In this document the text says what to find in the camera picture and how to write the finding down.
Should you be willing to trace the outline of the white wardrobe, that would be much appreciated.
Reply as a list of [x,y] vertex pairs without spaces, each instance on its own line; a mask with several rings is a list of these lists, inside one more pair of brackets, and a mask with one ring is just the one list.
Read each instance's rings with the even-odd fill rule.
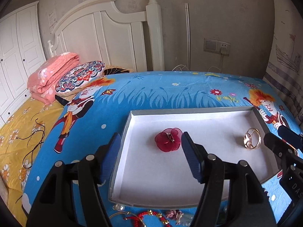
[[45,61],[38,1],[1,18],[1,126],[30,97],[29,76]]

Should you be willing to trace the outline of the wide gold bangle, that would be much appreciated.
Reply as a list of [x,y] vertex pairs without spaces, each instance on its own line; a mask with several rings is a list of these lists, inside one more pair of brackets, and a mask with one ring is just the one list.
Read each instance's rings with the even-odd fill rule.
[[120,211],[120,212],[116,212],[116,213],[114,213],[114,214],[111,214],[110,216],[109,216],[109,219],[111,219],[111,218],[114,218],[114,217],[116,217],[116,216],[118,216],[118,215],[129,215],[129,211]]

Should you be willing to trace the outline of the grey white shallow tray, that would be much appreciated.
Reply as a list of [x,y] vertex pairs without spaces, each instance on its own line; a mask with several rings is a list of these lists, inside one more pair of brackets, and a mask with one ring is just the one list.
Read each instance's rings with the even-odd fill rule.
[[258,129],[260,137],[269,131],[253,107],[133,110],[109,185],[111,202],[159,209],[198,205],[203,185],[192,176],[183,150],[165,153],[155,143],[167,128],[189,133],[194,143],[223,161],[247,161],[262,183],[279,172],[276,156],[264,144],[254,150],[243,145],[248,129]]

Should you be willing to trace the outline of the red flower brooch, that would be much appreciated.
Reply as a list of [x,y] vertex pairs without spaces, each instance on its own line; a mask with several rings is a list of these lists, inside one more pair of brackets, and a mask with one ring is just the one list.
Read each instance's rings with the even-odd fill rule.
[[167,128],[158,133],[155,143],[162,152],[172,152],[181,146],[182,131],[179,128]]

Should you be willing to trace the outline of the ship pattern curtain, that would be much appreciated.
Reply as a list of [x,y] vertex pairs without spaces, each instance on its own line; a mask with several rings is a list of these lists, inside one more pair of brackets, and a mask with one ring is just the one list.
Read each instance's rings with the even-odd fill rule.
[[302,17],[291,0],[274,1],[274,33],[264,80],[302,125]]

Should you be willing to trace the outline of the yellow daisy bedsheet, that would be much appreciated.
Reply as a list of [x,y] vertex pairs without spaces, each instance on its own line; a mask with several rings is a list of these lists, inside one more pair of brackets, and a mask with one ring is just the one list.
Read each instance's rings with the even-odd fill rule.
[[46,139],[62,110],[57,101],[46,105],[30,98],[1,128],[1,183],[8,194],[5,203],[22,226],[27,220],[22,194],[40,150],[38,142]]

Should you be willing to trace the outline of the patterned round cushion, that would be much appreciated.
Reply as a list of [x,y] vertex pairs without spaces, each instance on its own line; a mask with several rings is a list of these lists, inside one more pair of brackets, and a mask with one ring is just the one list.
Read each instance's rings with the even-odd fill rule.
[[55,86],[55,94],[60,97],[71,96],[78,93],[90,81],[102,76],[105,63],[90,61],[78,65],[62,76]]

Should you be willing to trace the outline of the wall socket switch panel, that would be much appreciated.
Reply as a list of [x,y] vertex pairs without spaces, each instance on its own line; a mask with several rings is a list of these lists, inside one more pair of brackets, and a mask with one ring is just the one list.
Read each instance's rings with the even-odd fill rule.
[[230,55],[230,46],[228,42],[221,40],[214,40],[210,38],[204,38],[204,51],[210,53],[221,54],[224,56]]

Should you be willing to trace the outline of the pale blue crystal pendant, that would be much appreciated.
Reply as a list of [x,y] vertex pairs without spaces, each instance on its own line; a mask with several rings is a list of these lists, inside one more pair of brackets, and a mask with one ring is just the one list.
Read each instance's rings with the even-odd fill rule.
[[175,222],[176,225],[190,226],[193,220],[193,215],[181,210],[167,210],[166,218]]

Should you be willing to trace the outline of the white pearl bead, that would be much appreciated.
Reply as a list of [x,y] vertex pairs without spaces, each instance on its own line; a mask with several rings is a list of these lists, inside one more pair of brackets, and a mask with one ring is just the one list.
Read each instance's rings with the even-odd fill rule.
[[117,211],[117,212],[122,212],[125,210],[125,206],[122,204],[114,204],[112,207],[113,210]]

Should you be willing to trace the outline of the white wooden headboard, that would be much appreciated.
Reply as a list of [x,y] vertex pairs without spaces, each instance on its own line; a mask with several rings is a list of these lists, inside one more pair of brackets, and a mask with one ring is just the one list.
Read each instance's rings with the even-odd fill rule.
[[148,0],[144,11],[122,13],[116,0],[87,0],[69,10],[53,30],[48,41],[52,57],[74,52],[80,62],[100,60],[106,66],[148,70],[146,41],[151,47],[153,71],[163,71],[164,49],[161,7]]

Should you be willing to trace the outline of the pink folded quilt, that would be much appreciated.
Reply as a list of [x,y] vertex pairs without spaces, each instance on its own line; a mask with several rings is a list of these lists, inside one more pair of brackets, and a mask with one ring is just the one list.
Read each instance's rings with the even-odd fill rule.
[[55,101],[55,86],[58,80],[80,63],[80,57],[73,52],[64,52],[44,62],[27,81],[31,97],[46,105]]

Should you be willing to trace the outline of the gold interlocked ring bangle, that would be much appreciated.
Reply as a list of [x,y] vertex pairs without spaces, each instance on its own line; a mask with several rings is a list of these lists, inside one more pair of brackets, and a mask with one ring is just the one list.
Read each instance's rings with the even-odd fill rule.
[[248,150],[258,149],[261,144],[260,131],[256,128],[249,128],[243,136],[243,143]]

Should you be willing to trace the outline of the blue cartoon tablecloth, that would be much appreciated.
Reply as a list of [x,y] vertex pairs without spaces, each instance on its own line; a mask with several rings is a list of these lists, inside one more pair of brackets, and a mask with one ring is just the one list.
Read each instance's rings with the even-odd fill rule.
[[[114,133],[119,133],[122,141],[126,121],[133,110],[242,106],[250,106],[258,111],[269,129],[268,133],[273,133],[281,140],[278,135],[280,126],[286,126],[297,134],[302,133],[274,89],[260,79],[219,73],[165,71],[114,74],[90,82],[65,106],[47,136],[30,170],[22,196],[22,208],[28,218],[42,183],[57,161],[65,164],[79,162],[88,154],[95,154],[98,147],[108,144]],[[295,155],[302,159],[301,150],[295,149]],[[279,183],[283,176],[283,162],[275,156],[279,172],[260,184],[267,195],[277,226],[291,198]],[[116,203],[108,198],[113,170],[109,180],[98,186],[108,217],[117,212],[112,209]],[[80,226],[86,226],[78,182],[74,181],[72,186],[77,220]],[[229,181],[225,180],[217,226],[222,226],[226,219],[229,186]],[[193,216],[197,210],[197,206],[173,209],[124,206],[124,211],[129,211],[129,215],[111,218],[111,226],[176,226],[174,221],[166,218],[167,210],[181,210]]]

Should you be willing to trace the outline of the white wall pipe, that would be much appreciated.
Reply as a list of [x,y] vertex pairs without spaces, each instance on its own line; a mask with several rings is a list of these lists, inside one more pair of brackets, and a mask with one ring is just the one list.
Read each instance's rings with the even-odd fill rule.
[[185,10],[185,25],[186,25],[186,58],[187,58],[187,68],[190,70],[191,67],[191,28],[190,28],[190,13],[188,3],[184,4]]

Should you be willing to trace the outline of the black yellow folded item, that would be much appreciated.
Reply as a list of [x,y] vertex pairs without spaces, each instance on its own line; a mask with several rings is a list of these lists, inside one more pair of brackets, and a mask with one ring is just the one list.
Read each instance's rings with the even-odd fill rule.
[[66,99],[64,99],[64,98],[62,98],[62,97],[60,97],[60,96],[58,96],[58,95],[55,95],[55,99],[56,99],[63,107],[66,106],[66,105],[69,103],[68,100],[66,100]]

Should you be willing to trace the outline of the paper notice on wall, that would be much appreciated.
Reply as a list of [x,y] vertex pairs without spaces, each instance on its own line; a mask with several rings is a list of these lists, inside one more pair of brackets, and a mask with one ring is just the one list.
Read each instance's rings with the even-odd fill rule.
[[57,24],[57,17],[56,17],[56,10],[53,9],[49,14],[48,14],[48,24],[49,24],[49,31],[50,34],[53,33],[54,28]]

